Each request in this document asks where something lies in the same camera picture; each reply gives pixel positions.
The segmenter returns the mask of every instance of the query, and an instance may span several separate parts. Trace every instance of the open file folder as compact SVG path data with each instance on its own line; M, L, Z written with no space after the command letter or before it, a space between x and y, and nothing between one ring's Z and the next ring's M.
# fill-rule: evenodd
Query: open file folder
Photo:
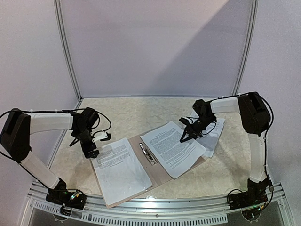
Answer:
M104 172L101 173L99 171L99 169L97 167L98 166L97 165L97 159L92 160L92 164L93 164L93 167L94 167L94 172L95 172L95 174L98 178L98 185L99 185L99 188L101 190L101 193L103 194L103 198L106 201L107 208L117 206L117 205L119 205L123 202L126 202L126 201L128 201L132 198L135 198L135 197L137 197L137 196L139 196L139 195L141 195L141 194L143 194L143 193L145 193L149 190L152 190L152 189L166 183L167 181L173 179L166 172L166 170L163 168L163 166L159 162L154 164L153 162L150 161L150 159L142 151L140 144L142 144L144 147L147 148L145 143L140 138L140 136L142 136L142 135L144 135L144 134L140 134L138 136L135 136L135 137L129 139L128 142L130 143L131 150L135 154L135 157L137 157L139 163L141 164L141 166L143 167L143 169L146 172L147 176L149 177L149 180L151 181L149 187L145 187L145 189L137 190L137 193L131 194L130 196L125 197L123 193L130 194L130 193L128 193L128 190L129 190L130 186L125 185L122 182L122 178L120 178L118 181L113 181L114 178L106 177L106 175L104 175ZM199 164L203 163L204 161L205 160L202 157L199 157L190 169L198 166ZM107 173L110 174L111 172L113 172L113 169L114 168L111 168L111 170L107 171ZM130 169L122 169L122 170L123 170L122 173L126 173L127 170L130 171ZM112 181L110 184L114 185L115 188L117 186L119 186L118 187L118 188L120 188L119 190L117 189L117 190L114 191L113 187L110 189L110 187L107 186L108 185L108 180L110 180L110 179ZM146 180L144 181L144 185L148 184L147 183L148 179L147 178L145 178L145 179Z

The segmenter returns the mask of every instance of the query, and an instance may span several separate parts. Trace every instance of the vertical metal post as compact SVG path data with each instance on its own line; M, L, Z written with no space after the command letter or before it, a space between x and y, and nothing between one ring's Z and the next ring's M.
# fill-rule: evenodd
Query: vertical metal post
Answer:
M239 86L240 86L240 83L241 83L241 80L242 80L242 76L243 76L243 73L244 73L244 70L245 70L245 67L246 67L246 62L247 62L248 54L249 54L249 51L250 51L251 40L252 40L254 26L255 26L257 6L258 6L258 0L253 0L251 13L250 13L249 26L248 26L247 36L246 36L246 41L245 41L244 53L243 53L243 57L241 59L241 63L240 63L240 66L239 66L238 77L237 77L237 80L236 80L235 85L233 87L232 95L236 95L238 93Z
M67 64L67 67L68 67L69 75L70 75L70 78L71 78L71 82L72 82L72 85L73 85L73 88L74 88L75 95L76 95L78 100L81 100L82 95L80 93L79 84L78 84L76 76L75 76L75 72L74 72L74 68L73 68L73 65L72 65L71 56L70 56L70 52L69 52L69 47L68 47L68 43L67 43L67 38L66 38L66 34L65 34L61 1L60 0L54 0L54 5L55 5L55 14L56 14L58 30L59 30L60 37L61 37L63 52L64 52L64 55L65 55L65 60L66 60L66 64Z

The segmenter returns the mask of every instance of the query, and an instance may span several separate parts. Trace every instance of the paper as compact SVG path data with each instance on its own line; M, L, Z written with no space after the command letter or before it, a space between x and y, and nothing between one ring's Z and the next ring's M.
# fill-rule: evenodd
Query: paper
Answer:
M92 164L107 206L138 194L152 183L126 138L105 145Z
M173 178L188 171L206 151L195 140L180 143L182 134L183 130L171 121L141 136L143 142Z
M192 111L191 118L198 118L198 114L195 111ZM195 122L197 119L189 119L191 123ZM217 145L218 139L220 138L220 135L222 133L222 129L224 127L225 119L217 118L216 119L216 126L214 128L214 123L209 124L206 127L206 130L204 130L202 133L206 134L210 132L213 128L213 130L203 137L198 137L196 139L197 142L199 142L202 146L206 148L206 152L203 154L203 156L212 158L214 154L215 147Z

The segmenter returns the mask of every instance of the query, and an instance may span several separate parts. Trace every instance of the table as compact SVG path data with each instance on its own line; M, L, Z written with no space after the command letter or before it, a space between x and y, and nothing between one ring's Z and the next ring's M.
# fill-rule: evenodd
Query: table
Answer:
M189 116L196 98L188 97L121 97L87 98L81 108L92 107L109 117L112 139L98 142L97 146L131 138L169 121L178 121ZM250 172L250 147L240 115L222 113L225 125L212 159L145 194L140 198L178 199L226 194L234 188L247 189ZM105 129L105 118L97 129ZM71 131L66 133L56 153L51 170L63 179L68 188L81 189L87 194L101 194L91 161L85 159L80 144L69 147L73 140Z

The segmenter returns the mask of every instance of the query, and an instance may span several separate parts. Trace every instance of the metal clip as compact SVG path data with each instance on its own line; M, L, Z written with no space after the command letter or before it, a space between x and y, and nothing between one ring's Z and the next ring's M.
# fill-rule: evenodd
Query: metal clip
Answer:
M141 150L143 152L143 154L145 155L145 157L147 158L147 160L150 162L150 164L153 166L155 164L158 163L157 159L155 158L155 156L153 155L153 153L147 148L144 147L142 143L139 143Z

